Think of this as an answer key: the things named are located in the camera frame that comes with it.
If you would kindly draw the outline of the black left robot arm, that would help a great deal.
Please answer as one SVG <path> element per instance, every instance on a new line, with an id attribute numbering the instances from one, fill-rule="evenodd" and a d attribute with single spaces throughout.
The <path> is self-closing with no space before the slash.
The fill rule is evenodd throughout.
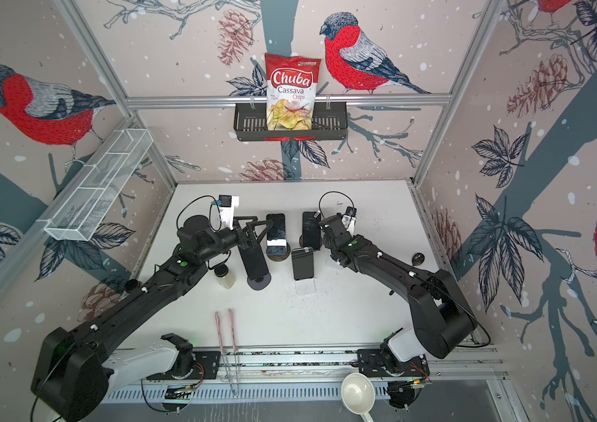
<path id="1" fill-rule="evenodd" d="M 272 223 L 255 217 L 213 230 L 207 216 L 191 216 L 177 230 L 180 240 L 172 256 L 142 286 L 117 305 L 71 331 L 57 328 L 43 341 L 31 383 L 43 401 L 67 421 L 80 421 L 118 388 L 120 372 L 109 363 L 112 353 L 133 332 L 171 302 L 189 293 L 210 269 L 211 260 L 254 251 Z"/>

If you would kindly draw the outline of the black phone with teal edge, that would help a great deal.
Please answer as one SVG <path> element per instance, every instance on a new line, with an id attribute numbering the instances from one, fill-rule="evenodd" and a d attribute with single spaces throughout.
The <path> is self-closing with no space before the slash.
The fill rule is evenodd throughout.
<path id="1" fill-rule="evenodd" d="M 291 252 L 292 271 L 295 281 L 314 277 L 314 249 L 310 246 Z"/>

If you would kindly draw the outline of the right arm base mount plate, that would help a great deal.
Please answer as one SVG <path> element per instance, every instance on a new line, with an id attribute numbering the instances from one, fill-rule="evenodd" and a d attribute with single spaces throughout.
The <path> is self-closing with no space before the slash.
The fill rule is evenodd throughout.
<path id="1" fill-rule="evenodd" d="M 354 367 L 369 377 L 421 378 L 430 376 L 428 362 L 423 356 L 417 356 L 407 362 L 400 362 L 386 349 L 358 349 Z"/>

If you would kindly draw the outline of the white folding phone stand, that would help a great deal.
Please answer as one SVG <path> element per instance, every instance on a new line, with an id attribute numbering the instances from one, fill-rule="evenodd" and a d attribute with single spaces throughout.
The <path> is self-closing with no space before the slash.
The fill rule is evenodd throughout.
<path id="1" fill-rule="evenodd" d="M 316 293 L 316 284 L 314 279 L 303 279 L 295 281 L 295 290 L 297 295 L 312 295 Z"/>

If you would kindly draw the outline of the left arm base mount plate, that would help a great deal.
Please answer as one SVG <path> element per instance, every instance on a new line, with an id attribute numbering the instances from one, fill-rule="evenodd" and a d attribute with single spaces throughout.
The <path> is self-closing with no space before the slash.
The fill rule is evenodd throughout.
<path id="1" fill-rule="evenodd" d="M 160 337 L 162 343 L 176 353 L 174 362 L 166 369 L 147 376 L 149 381 L 215 380 L 217 378 L 221 353 L 213 348 L 196 348 L 184 337 L 168 333 Z"/>

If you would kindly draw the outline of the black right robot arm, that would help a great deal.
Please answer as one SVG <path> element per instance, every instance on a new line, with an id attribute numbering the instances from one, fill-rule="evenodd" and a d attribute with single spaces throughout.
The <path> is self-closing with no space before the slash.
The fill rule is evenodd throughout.
<path id="1" fill-rule="evenodd" d="M 381 251 L 366 237 L 351 235 L 340 214 L 319 226 L 333 261 L 372 277 L 406 300 L 414 335 L 427 353 L 443 359 L 477 329 L 476 317 L 449 272 L 432 273 Z"/>

